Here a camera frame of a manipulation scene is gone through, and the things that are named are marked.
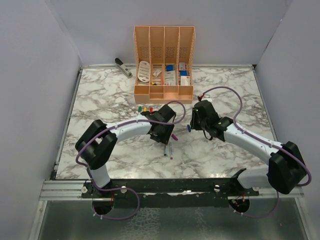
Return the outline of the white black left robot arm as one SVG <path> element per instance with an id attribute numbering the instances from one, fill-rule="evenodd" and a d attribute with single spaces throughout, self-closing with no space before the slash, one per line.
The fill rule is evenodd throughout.
<path id="1" fill-rule="evenodd" d="M 144 111 L 127 121 L 106 124 L 95 120 L 75 144 L 75 149 L 87 164 L 93 181 L 93 191 L 97 196 L 106 197 L 111 190 L 111 178 L 106 163 L 117 143 L 140 135 L 150 135 L 150 139 L 167 145 L 174 125 L 176 112 L 167 104 L 159 110 Z"/>

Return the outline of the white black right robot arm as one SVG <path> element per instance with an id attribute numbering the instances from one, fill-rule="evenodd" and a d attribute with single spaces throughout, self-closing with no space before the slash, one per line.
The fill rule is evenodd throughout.
<path id="1" fill-rule="evenodd" d="M 281 194 L 289 194 L 307 175 L 298 146 L 283 144 L 237 126 L 229 117 L 219 117 L 213 105 L 202 100 L 192 108 L 190 127 L 202 131 L 208 140 L 219 139 L 234 144 L 262 160 L 267 166 L 240 170 L 229 189 L 240 196 L 250 188 L 272 187 Z"/>

